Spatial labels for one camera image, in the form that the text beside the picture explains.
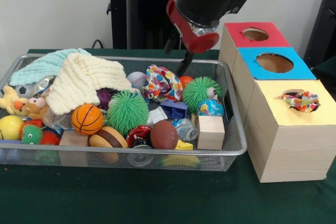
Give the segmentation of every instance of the wooden cube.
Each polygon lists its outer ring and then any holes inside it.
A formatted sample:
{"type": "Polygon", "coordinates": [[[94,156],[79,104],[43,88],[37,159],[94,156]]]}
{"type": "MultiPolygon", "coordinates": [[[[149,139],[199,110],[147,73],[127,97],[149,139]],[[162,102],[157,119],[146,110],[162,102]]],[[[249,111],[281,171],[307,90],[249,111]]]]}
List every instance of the wooden cube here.
{"type": "Polygon", "coordinates": [[[324,179],[336,155],[336,103],[318,80],[256,81],[245,123],[248,153],[260,182],[324,179]],[[299,112],[284,91],[319,96],[316,111],[299,112]]]}
{"type": "Polygon", "coordinates": [[[221,150],[225,130],[223,118],[221,116],[198,116],[199,135],[197,138],[197,148],[203,150],[221,150]]]}
{"type": "Polygon", "coordinates": [[[290,47],[273,23],[226,23],[223,28],[219,60],[228,64],[231,73],[238,48],[290,47]]]}
{"type": "MultiPolygon", "coordinates": [[[[87,136],[82,136],[73,130],[64,131],[59,145],[86,147],[89,146],[89,138],[87,136]]],[[[88,166],[86,152],[59,151],[59,157],[62,166],[88,166]]]]}

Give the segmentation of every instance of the orange ball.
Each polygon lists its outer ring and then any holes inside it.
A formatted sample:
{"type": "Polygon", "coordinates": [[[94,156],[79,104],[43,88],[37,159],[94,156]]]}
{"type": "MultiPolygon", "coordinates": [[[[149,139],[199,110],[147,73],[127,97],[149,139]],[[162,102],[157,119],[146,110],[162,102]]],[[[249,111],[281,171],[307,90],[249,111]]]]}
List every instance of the orange ball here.
{"type": "Polygon", "coordinates": [[[84,104],[71,115],[71,125],[81,135],[93,135],[103,127],[103,114],[97,106],[84,104]]]}
{"type": "Polygon", "coordinates": [[[180,80],[180,82],[181,82],[181,84],[182,84],[183,89],[185,89],[185,86],[186,86],[189,82],[193,81],[194,79],[191,78],[190,76],[181,76],[181,77],[179,78],[179,80],[180,80]]]}

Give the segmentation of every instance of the white knit blanket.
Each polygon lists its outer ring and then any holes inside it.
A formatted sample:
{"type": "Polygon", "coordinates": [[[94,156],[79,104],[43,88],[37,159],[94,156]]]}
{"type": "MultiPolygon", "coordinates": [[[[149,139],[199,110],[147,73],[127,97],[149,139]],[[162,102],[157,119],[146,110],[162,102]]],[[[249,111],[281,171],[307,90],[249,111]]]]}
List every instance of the white knit blanket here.
{"type": "Polygon", "coordinates": [[[85,103],[98,105],[96,90],[101,88],[133,90],[119,62],[69,54],[46,101],[56,115],[63,115],[85,103]]]}

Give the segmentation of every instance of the yellow ball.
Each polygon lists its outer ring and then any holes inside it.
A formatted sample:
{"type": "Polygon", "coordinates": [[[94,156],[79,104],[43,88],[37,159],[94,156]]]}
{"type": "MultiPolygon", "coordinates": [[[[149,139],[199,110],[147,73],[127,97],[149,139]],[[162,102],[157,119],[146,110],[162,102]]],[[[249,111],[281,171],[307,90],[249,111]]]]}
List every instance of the yellow ball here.
{"type": "Polygon", "coordinates": [[[0,139],[20,140],[19,131],[24,121],[15,115],[8,115],[0,119],[0,139]]]}

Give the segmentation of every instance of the circular hole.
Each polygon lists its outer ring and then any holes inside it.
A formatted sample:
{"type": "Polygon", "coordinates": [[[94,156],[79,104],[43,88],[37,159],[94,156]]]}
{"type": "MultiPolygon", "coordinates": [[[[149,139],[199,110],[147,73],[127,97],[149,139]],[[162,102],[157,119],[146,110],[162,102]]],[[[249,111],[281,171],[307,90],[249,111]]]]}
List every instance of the circular hole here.
{"type": "Polygon", "coordinates": [[[258,28],[247,28],[243,31],[243,35],[245,38],[248,38],[253,41],[263,41],[269,38],[269,35],[264,30],[258,28]]]}
{"type": "Polygon", "coordinates": [[[293,69],[294,65],[283,55],[267,52],[257,57],[257,62],[267,71],[273,73],[286,73],[293,69]]]}

